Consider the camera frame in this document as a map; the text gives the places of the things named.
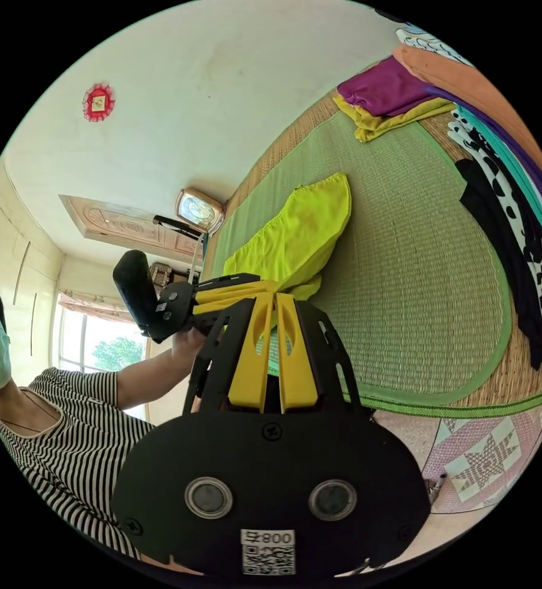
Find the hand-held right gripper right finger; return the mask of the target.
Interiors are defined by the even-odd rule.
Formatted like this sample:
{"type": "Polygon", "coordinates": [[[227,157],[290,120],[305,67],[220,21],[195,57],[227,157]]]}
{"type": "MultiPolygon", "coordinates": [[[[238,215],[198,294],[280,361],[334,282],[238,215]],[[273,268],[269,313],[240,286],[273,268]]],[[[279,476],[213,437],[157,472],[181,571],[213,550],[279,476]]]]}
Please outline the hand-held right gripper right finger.
{"type": "Polygon", "coordinates": [[[276,295],[278,378],[282,413],[314,407],[318,393],[295,299],[276,295]]]}

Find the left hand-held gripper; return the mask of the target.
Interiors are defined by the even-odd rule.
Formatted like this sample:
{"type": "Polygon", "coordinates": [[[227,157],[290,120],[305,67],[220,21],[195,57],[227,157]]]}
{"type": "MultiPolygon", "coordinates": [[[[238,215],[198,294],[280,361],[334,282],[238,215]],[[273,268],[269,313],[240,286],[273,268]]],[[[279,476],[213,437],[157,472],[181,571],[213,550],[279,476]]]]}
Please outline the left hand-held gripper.
{"type": "Polygon", "coordinates": [[[162,291],[148,316],[147,337],[160,344],[190,328],[206,334],[221,311],[260,293],[277,291],[276,282],[262,281],[258,275],[247,273],[217,277],[198,285],[173,283],[162,291]]]}

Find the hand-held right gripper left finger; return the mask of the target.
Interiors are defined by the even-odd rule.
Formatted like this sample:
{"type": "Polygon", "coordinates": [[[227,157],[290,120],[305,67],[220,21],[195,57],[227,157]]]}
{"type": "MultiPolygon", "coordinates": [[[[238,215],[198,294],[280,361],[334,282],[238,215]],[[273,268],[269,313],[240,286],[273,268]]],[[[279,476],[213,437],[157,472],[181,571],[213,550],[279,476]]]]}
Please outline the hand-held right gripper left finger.
{"type": "Polygon", "coordinates": [[[253,303],[251,315],[228,395],[234,407],[264,409],[273,301],[273,294],[259,294],[248,300],[253,303]]]}

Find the person's left hand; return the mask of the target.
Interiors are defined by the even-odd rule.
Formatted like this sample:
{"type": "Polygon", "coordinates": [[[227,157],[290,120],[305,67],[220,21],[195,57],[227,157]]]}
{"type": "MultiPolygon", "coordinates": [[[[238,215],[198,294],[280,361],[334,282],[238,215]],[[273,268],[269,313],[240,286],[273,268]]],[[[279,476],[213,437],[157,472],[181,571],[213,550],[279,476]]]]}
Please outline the person's left hand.
{"type": "Polygon", "coordinates": [[[207,337],[198,329],[190,328],[172,336],[172,357],[179,366],[191,366],[203,349],[207,337]]]}

